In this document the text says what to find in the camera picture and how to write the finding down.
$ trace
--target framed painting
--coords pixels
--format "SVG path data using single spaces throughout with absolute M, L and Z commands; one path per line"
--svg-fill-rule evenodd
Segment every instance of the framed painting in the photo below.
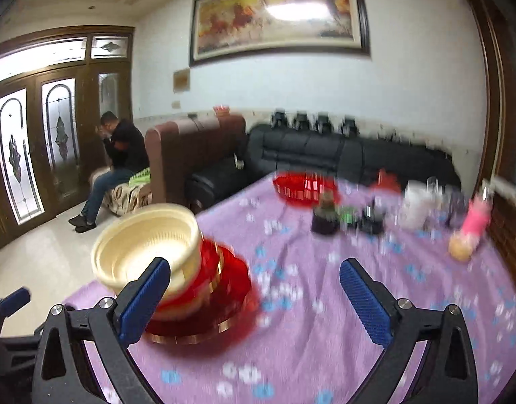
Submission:
M 370 54 L 364 0 L 194 0 L 190 66 L 263 52 Z

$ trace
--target wooden door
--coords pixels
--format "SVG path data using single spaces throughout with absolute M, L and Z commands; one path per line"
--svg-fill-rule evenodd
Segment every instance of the wooden door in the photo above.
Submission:
M 87 147 L 85 171 L 91 174 L 95 169 L 107 165 L 105 147 L 96 134 L 101 115 L 113 112 L 119 119 L 132 121 L 131 112 L 131 64 L 129 62 L 90 62 L 84 89 L 85 130 L 82 133 Z
M 54 217 L 39 169 L 33 82 L 0 87 L 0 247 Z
M 50 71 L 36 76 L 35 114 L 31 119 L 36 156 L 44 186 L 50 191 L 51 212 L 56 215 L 88 196 L 88 152 L 83 134 L 88 126 L 85 109 L 86 67 Z

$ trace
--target red plastic bowl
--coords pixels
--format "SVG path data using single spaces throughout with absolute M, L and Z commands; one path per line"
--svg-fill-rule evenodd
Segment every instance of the red plastic bowl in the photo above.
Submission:
M 249 301 L 252 282 L 245 261 L 219 245 L 224 266 L 217 288 L 209 302 L 181 321 L 151 320 L 146 327 L 157 343 L 198 343 L 220 334 L 238 322 L 239 313 Z
M 183 306 L 199 296 L 204 289 L 220 276 L 220 271 L 224 263 L 220 262 L 220 255 L 217 253 L 217 246 L 214 241 L 204 238 L 200 245 L 202 265 L 200 272 L 193 283 L 177 298 L 160 303 L 156 312 L 163 312 L 178 306 Z
M 297 206 L 313 207 L 318 205 L 319 195 L 325 190 L 334 194 L 335 202 L 340 201 L 334 179 L 318 174 L 280 173 L 273 179 L 273 186 L 287 203 Z

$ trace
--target plastic bottle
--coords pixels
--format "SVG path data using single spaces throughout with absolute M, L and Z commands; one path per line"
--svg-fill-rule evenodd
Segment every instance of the plastic bottle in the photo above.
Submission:
M 485 187 L 469 203 L 469 210 L 461 229 L 451 236 L 448 251 L 453 258 L 463 262 L 469 261 L 490 224 L 492 206 L 493 191 Z
M 399 226 L 404 229 L 423 229 L 424 222 L 435 205 L 435 195 L 428 190 L 426 184 L 409 181 L 400 208 Z

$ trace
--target purple tablecloth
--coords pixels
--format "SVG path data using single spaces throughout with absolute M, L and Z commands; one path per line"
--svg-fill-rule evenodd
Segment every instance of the purple tablecloth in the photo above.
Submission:
M 339 182 L 343 205 L 362 207 L 373 192 Z M 387 206 L 395 195 L 380 192 Z M 142 339 L 130 347 L 139 368 L 165 403 L 345 404 L 376 362 L 381 347 L 370 341 L 339 284 L 339 266 L 356 257 L 373 279 L 417 307 L 461 306 L 477 365 L 479 402 L 491 403 L 516 368 L 516 292 L 504 264 L 484 240 L 469 264 L 451 259 L 447 232 L 407 232 L 392 226 L 381 239 L 310 232 L 308 209 L 287 206 L 271 177 L 200 214 L 206 236 L 231 244 L 249 264 L 261 311 L 243 341 L 212 352 L 177 352 Z M 68 302 L 91 307 L 110 295 L 97 282 Z M 417 344 L 392 403 L 402 401 L 420 360 Z M 89 347 L 109 402 L 119 402 Z

